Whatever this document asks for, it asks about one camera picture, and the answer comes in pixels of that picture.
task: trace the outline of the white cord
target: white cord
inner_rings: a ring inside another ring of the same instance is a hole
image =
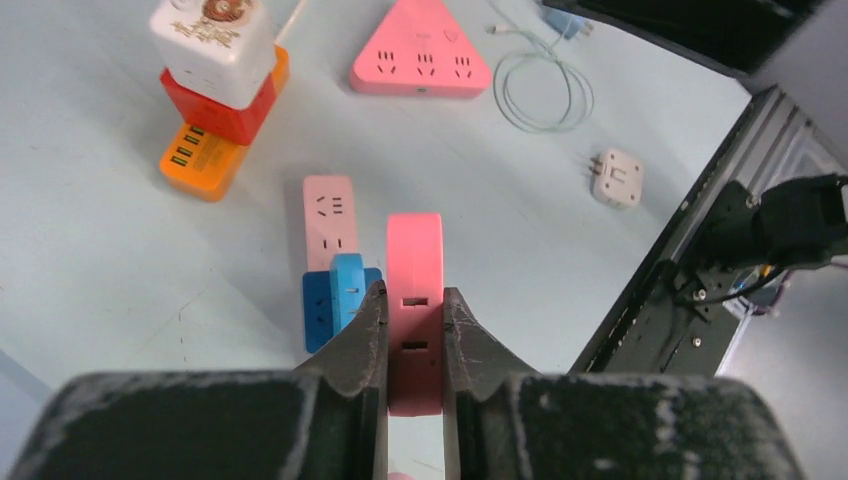
[[[530,42],[533,50],[529,52],[517,51],[510,53],[501,58],[495,67],[492,90],[494,91],[495,102],[501,114],[517,128],[529,133],[562,133],[574,130],[592,115],[592,110],[595,108],[595,92],[592,90],[592,84],[589,82],[589,79],[583,73],[560,60],[556,52],[554,52],[554,47],[562,40],[565,34],[560,35],[556,41],[549,45],[535,33],[515,27],[515,23],[509,18],[507,18],[507,21],[512,27],[492,27],[488,30],[489,33],[493,35],[520,35]],[[569,26],[563,28],[563,32],[568,31]],[[533,61],[543,61],[555,65],[559,68],[562,78],[565,80],[568,103],[565,112],[553,122],[546,123],[545,120],[534,117],[522,109],[510,92],[509,81],[512,74],[520,71]],[[579,106],[575,106],[574,102],[576,93],[582,96],[583,99],[583,108],[579,115],[575,113],[579,109]]]

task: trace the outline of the pink power strip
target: pink power strip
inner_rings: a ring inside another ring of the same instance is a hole
[[[353,183],[342,175],[310,175],[303,179],[306,220],[306,268],[330,269],[337,253],[357,253]]]
[[[389,216],[386,236],[389,302],[389,412],[398,417],[442,412],[442,218],[437,213]]]
[[[350,71],[354,90],[382,95],[476,97],[491,82],[441,0],[398,0]]]

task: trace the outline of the triangular power outlet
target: triangular power outlet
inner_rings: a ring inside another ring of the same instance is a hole
[[[354,90],[378,95],[475,97],[491,81],[441,0],[398,0],[350,71]]]

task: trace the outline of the white power adapter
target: white power adapter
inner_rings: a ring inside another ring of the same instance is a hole
[[[625,209],[642,200],[644,167],[638,158],[612,148],[597,158],[591,167],[595,174],[592,195],[607,205]]]
[[[175,82],[236,110],[250,106],[277,63],[259,0],[162,0],[150,30]]]

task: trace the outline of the black cable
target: black cable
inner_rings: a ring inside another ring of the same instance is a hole
[[[747,287],[745,287],[741,290],[737,290],[733,293],[730,293],[730,294],[727,294],[727,295],[724,295],[724,296],[721,296],[721,297],[705,298],[703,300],[686,300],[686,301],[683,301],[681,303],[683,305],[687,305],[687,306],[690,306],[690,307],[699,307],[701,305],[713,305],[715,303],[724,303],[728,300],[733,300],[734,298],[744,297],[745,295],[750,295],[750,294],[756,292],[757,290],[765,287],[766,285],[771,283],[772,280],[779,277],[780,274],[782,274],[783,272],[784,272],[783,268],[774,267],[774,268],[772,268],[771,272],[768,273],[768,275],[760,277],[756,282],[748,285]]]

